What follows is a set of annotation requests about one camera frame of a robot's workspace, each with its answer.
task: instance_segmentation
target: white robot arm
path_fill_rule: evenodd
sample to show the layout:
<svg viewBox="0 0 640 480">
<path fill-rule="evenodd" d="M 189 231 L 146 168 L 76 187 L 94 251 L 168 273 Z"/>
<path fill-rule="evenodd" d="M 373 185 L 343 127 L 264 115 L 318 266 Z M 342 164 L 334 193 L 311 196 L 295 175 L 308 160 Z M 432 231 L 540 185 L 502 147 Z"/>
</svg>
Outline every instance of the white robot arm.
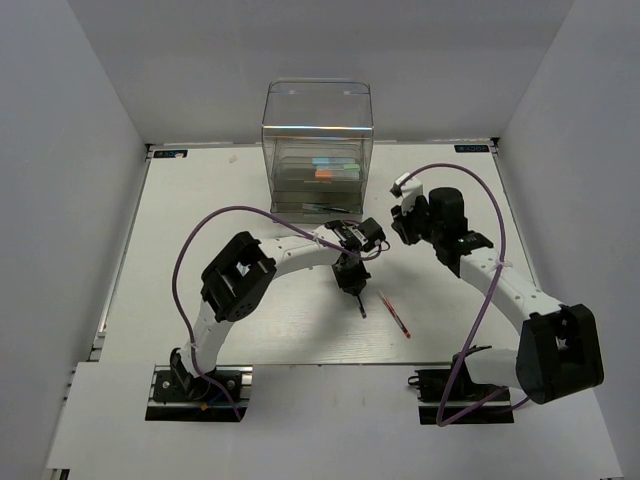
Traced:
<svg viewBox="0 0 640 480">
<path fill-rule="evenodd" d="M 222 249 L 202 274 L 200 312 L 193 327 L 195 352 L 201 371 L 215 377 L 218 352 L 233 324 L 260 303 L 269 284 L 278 277 L 319 265 L 331 265 L 340 289 L 358 296 L 370 278 L 359 257 L 385 241 L 373 219 L 360 224 L 332 221 L 313 232 L 317 241 L 300 236 L 254 239 L 240 232 Z M 340 245 L 342 250 L 321 243 Z M 170 363 L 174 378 L 189 397 L 198 398 L 208 385 L 193 364 L 191 344 L 174 349 Z"/>
<path fill-rule="evenodd" d="M 391 190 L 401 198 L 391 210 L 392 228 L 407 245 L 421 240 L 432 244 L 442 264 L 486 294 L 499 255 L 487 238 L 468 229 L 462 194 L 438 188 L 427 200 L 417 179 L 402 184 L 408 175 L 398 178 Z M 564 305 L 508 263 L 503 264 L 492 303 L 519 333 L 518 351 L 473 348 L 465 357 L 461 382 L 516 387 L 540 404 L 602 383 L 595 319 L 588 308 Z"/>
</svg>

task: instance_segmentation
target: black mounting plate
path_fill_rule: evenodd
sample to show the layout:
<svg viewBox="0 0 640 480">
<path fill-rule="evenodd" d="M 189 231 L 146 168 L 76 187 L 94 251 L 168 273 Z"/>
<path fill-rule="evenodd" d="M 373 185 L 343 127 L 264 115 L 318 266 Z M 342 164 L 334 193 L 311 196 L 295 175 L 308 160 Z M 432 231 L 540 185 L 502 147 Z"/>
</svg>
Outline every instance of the black mounting plate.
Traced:
<svg viewBox="0 0 640 480">
<path fill-rule="evenodd" d="M 234 388 L 227 389 L 236 402 L 240 417 L 244 418 L 248 402 L 240 399 L 242 389 L 242 372 L 240 370 L 216 370 L 217 381 L 227 386 L 232 380 Z M 147 421 L 173 421 L 173 422 L 238 422 L 235 412 L 227 401 L 221 396 L 220 390 L 211 386 L 201 398 L 190 400 L 179 385 L 175 384 L 170 370 L 156 372 L 156 381 L 153 387 L 152 399 L 161 405 L 147 405 L 145 420 Z M 216 399 L 210 408 L 202 409 L 200 406 L 209 400 Z"/>
<path fill-rule="evenodd" d="M 450 373 L 451 370 L 448 368 L 423 369 L 416 370 L 417 375 L 410 377 L 409 385 L 416 387 L 419 392 L 420 425 L 436 424 L 438 405 Z M 464 389 L 454 387 L 444 409 L 444 418 L 455 415 L 498 388 L 495 385 L 477 385 L 470 382 L 465 383 Z M 493 402 L 509 402 L 510 399 L 511 395 L 507 390 L 498 395 Z M 453 422 L 453 425 L 513 423 L 513 412 L 509 411 L 506 405 L 495 405 L 493 402 L 487 402 L 482 407 Z"/>
</svg>

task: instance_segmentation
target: acrylic container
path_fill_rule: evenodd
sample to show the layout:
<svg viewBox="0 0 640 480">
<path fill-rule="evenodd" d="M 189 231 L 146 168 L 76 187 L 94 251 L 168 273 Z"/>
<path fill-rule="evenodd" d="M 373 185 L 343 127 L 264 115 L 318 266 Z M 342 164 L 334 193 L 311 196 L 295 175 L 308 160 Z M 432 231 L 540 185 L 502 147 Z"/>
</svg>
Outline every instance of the acrylic container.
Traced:
<svg viewBox="0 0 640 480">
<path fill-rule="evenodd" d="M 373 149 L 369 86 L 329 79 L 273 82 L 262 148 L 271 212 L 311 222 L 361 215 Z"/>
</svg>

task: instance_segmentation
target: gray wall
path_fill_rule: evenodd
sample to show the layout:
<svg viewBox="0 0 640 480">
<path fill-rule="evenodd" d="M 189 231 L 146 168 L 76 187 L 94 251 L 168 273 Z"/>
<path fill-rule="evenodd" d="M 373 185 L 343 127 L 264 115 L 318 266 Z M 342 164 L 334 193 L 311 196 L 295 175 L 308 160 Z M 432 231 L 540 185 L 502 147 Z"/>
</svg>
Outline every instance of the gray wall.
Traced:
<svg viewBox="0 0 640 480">
<path fill-rule="evenodd" d="M 500 135 L 573 0 L 70 0 L 148 143 L 260 139 L 270 81 L 371 83 L 379 139 Z"/>
<path fill-rule="evenodd" d="M 39 479 L 144 159 L 64 0 L 0 2 L 0 476 Z"/>
<path fill-rule="evenodd" d="M 640 3 L 577 0 L 501 141 L 501 171 L 543 285 L 596 313 L 596 389 L 640 478 Z"/>
</svg>

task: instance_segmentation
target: white table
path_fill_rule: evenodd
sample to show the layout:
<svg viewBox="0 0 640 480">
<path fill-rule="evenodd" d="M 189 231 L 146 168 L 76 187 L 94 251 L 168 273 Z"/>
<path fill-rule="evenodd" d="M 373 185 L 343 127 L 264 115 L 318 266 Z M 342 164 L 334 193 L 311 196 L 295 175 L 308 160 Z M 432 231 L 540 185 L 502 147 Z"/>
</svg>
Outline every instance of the white table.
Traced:
<svg viewBox="0 0 640 480">
<path fill-rule="evenodd" d="M 391 243 L 390 252 L 367 263 L 373 278 L 357 302 L 342 293 L 329 267 L 287 275 L 273 282 L 259 308 L 237 322 L 219 362 L 228 365 L 289 363 L 425 363 L 447 361 L 459 351 L 482 296 L 457 279 L 426 243 L 407 247 L 391 230 L 388 192 L 403 172 L 427 163 L 451 162 L 480 175 L 494 191 L 505 215 L 508 259 L 525 274 L 525 259 L 513 218 L 490 153 L 455 153 L 452 145 L 376 145 L 365 201 Z M 438 169 L 420 176 L 425 193 L 439 186 L 459 188 L 470 228 L 499 239 L 495 213 L 484 191 L 463 173 Z M 170 278 L 185 238 L 209 212 L 228 205 L 269 208 L 260 147 L 190 149 L 186 158 L 153 159 L 115 299 L 107 318 L 101 361 L 168 362 L 171 349 L 186 340 L 173 304 Z M 256 238 L 288 235 L 288 230 L 250 213 L 214 219 L 183 264 L 179 289 L 192 319 L 198 312 L 200 274 L 231 236 L 248 230 Z M 407 340 L 375 292 L 380 288 L 404 319 Z M 491 309 L 477 342 L 517 346 L 509 322 Z"/>
<path fill-rule="evenodd" d="M 387 480 L 423 478 L 585 480 L 620 475 L 593 392 L 515 412 L 513 425 L 421 426 L 411 365 L 256 365 L 240 424 L 145 422 L 154 364 L 186 339 L 171 301 L 175 257 L 192 227 L 230 204 L 267 208 L 257 147 L 191 149 L 184 159 L 152 161 L 126 261 L 107 319 L 99 363 L 80 364 L 48 460 L 70 480 L 203 478 Z M 489 154 L 455 154 L 451 145 L 376 146 L 367 214 L 385 227 L 395 203 L 387 192 L 403 171 L 454 162 L 478 173 L 498 196 L 507 221 L 508 257 L 527 263 Z M 428 191 L 456 186 L 473 229 L 498 238 L 480 188 L 458 172 L 423 174 Z M 236 232 L 286 232 L 265 219 L 227 214 L 214 220 L 187 255 L 180 291 L 191 318 L 200 272 Z M 373 275 L 363 320 L 331 270 L 278 279 L 263 303 L 231 331 L 222 363 L 403 363 L 448 361 L 460 349 L 481 295 L 440 265 L 429 245 L 403 246 L 367 265 Z M 406 340 L 373 292 L 381 288 L 413 334 Z M 509 322 L 491 310 L 478 343 L 515 347 Z M 516 399 L 520 393 L 514 393 Z"/>
<path fill-rule="evenodd" d="M 410 366 L 263 365 L 242 423 L 145 422 L 153 365 L 80 364 L 48 461 L 69 480 L 597 480 L 620 475 L 592 392 L 510 425 L 420 425 Z"/>
</svg>

